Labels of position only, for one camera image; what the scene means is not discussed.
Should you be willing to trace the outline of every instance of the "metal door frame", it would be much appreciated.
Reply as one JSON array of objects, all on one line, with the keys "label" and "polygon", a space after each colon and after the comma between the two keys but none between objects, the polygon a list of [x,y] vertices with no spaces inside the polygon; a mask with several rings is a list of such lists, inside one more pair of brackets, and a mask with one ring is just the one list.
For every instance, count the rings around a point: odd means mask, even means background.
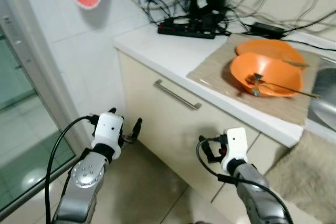
[{"label": "metal door frame", "polygon": [[[56,67],[34,11],[27,3],[29,0],[0,0],[0,26],[27,78],[33,83],[42,103],[50,112],[58,128],[62,130],[79,115]],[[33,33],[29,22],[34,22]],[[80,123],[69,131],[67,140],[76,157],[53,173],[51,179],[57,178],[66,171],[78,159],[82,150],[90,146],[90,139]],[[43,187],[44,180],[15,200],[0,212],[0,221]]]}]

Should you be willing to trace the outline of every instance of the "white countertop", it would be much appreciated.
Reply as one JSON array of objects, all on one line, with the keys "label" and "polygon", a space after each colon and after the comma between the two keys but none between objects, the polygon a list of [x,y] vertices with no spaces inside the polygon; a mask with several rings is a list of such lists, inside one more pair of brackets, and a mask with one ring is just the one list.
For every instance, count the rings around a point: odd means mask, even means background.
[{"label": "white countertop", "polygon": [[[211,104],[239,118],[287,147],[301,138],[303,127],[260,112],[223,94],[213,91],[189,78],[187,74],[218,49],[228,37],[197,39],[159,35],[157,27],[147,25],[116,37],[114,46],[135,60],[197,94]],[[294,33],[288,39],[309,41],[321,47],[335,47],[335,43],[304,33]],[[311,47],[292,44],[296,48],[314,51],[336,59],[336,54]]]}]

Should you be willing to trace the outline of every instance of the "metal handle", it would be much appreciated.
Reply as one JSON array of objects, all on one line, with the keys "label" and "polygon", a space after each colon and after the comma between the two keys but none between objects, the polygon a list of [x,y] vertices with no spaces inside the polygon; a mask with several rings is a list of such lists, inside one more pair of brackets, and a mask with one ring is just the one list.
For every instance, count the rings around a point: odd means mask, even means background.
[{"label": "metal handle", "polygon": [[167,89],[166,87],[161,85],[162,80],[157,80],[154,83],[154,86],[158,87],[159,89],[161,89],[162,91],[166,92],[167,94],[171,95],[172,97],[178,99],[180,102],[183,102],[185,105],[187,105],[189,108],[193,109],[193,110],[198,110],[202,105],[198,102],[195,105],[193,105],[192,103],[188,102],[187,100],[183,99],[182,97],[180,97],[179,95],[175,94],[174,92],[170,91],[169,89]]}]

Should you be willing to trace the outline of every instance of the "floor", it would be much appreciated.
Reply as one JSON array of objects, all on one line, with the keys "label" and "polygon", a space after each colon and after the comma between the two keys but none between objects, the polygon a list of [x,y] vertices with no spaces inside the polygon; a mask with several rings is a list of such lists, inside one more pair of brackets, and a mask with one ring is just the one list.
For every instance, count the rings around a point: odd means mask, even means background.
[{"label": "floor", "polygon": [[[38,96],[0,111],[0,209],[44,178],[59,131]],[[66,141],[53,168],[73,157]]]},{"label": "floor", "polygon": [[[49,189],[53,212],[65,179],[63,174]],[[43,193],[34,196],[2,224],[44,224]],[[123,148],[121,157],[107,170],[97,197],[92,224],[230,223],[140,142]]]}]

